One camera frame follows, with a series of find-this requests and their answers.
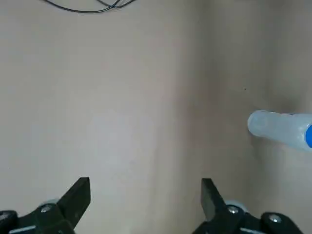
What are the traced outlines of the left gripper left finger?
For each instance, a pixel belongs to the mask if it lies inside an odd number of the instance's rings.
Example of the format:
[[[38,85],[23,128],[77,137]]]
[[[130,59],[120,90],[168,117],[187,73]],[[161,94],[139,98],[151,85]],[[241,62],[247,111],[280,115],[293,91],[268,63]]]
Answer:
[[[74,234],[75,227],[91,202],[89,177],[80,177],[56,202],[38,206],[18,216],[14,210],[0,212],[2,234]]]

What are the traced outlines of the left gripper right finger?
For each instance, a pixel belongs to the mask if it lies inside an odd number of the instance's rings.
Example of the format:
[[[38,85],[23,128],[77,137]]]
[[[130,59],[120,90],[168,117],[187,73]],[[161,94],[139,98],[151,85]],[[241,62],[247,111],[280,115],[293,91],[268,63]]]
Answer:
[[[256,218],[236,204],[226,204],[210,178],[201,180],[201,206],[205,215],[194,234],[301,234],[281,213],[265,212]]]

